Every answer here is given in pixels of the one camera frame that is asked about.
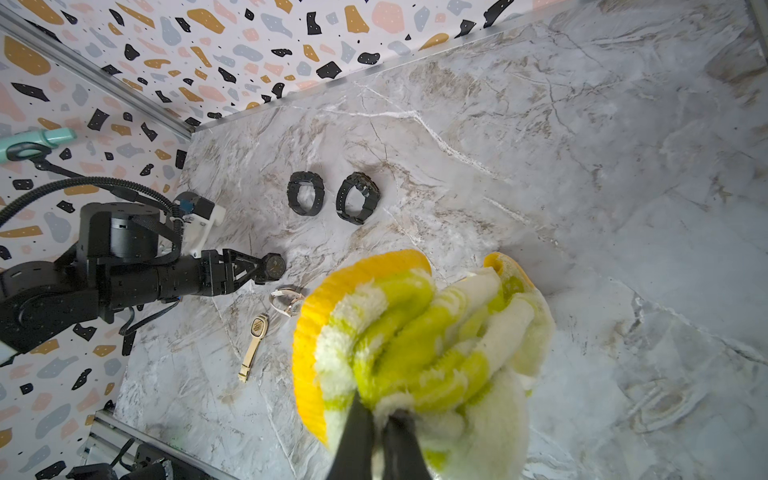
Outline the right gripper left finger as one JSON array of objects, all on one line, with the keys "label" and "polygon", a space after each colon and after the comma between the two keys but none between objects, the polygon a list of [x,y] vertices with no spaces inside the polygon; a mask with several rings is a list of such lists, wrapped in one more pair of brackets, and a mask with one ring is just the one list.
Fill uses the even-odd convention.
[{"label": "right gripper left finger", "polygon": [[326,479],[371,480],[374,441],[373,415],[356,393]]}]

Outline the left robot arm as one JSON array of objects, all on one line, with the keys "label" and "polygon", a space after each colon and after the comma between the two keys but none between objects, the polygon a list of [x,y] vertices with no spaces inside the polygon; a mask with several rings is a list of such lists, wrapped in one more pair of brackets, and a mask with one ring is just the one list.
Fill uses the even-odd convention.
[{"label": "left robot arm", "polygon": [[37,187],[7,205],[7,223],[34,201],[74,186],[114,191],[119,201],[80,210],[80,233],[54,261],[21,263],[1,274],[1,355],[12,361],[81,322],[113,323],[117,313],[162,302],[173,309],[186,296],[215,297],[248,282],[281,278],[276,253],[261,258],[233,249],[182,251],[185,217],[212,215],[213,202],[192,192],[170,200],[136,182],[78,177]]}]

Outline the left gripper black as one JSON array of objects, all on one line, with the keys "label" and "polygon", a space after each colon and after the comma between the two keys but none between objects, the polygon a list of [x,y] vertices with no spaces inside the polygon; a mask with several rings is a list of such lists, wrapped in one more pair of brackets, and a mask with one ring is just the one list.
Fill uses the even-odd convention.
[{"label": "left gripper black", "polygon": [[262,260],[252,255],[234,249],[203,250],[199,262],[202,277],[198,295],[227,295],[250,284],[264,284],[264,279],[253,272],[261,268]]}]

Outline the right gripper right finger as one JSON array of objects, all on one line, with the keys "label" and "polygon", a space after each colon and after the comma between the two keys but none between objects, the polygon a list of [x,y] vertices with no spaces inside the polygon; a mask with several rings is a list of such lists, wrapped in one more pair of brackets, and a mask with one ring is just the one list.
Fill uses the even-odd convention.
[{"label": "right gripper right finger", "polygon": [[390,416],[382,432],[384,480],[431,480],[410,416]]}]

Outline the yellow green white cloth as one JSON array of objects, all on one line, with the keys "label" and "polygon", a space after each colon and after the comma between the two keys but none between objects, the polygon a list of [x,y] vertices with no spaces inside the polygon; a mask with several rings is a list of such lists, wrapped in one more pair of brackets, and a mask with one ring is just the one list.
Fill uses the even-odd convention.
[{"label": "yellow green white cloth", "polygon": [[298,414],[329,451],[355,401],[381,433],[410,415],[442,479],[517,479],[527,460],[527,398],[555,322],[522,267],[500,252],[438,289],[417,250],[329,275],[304,301],[293,341]]}]

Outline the black digital watch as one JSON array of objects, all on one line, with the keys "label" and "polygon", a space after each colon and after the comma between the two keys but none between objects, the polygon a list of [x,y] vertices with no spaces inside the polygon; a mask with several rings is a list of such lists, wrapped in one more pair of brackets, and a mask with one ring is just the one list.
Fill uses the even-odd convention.
[{"label": "black digital watch", "polygon": [[[351,192],[354,192],[353,199],[359,202],[359,206],[353,207],[353,212],[347,209]],[[343,180],[337,192],[336,212],[340,219],[348,223],[363,225],[374,213],[380,199],[380,189],[372,178],[363,172],[353,172]]]}]

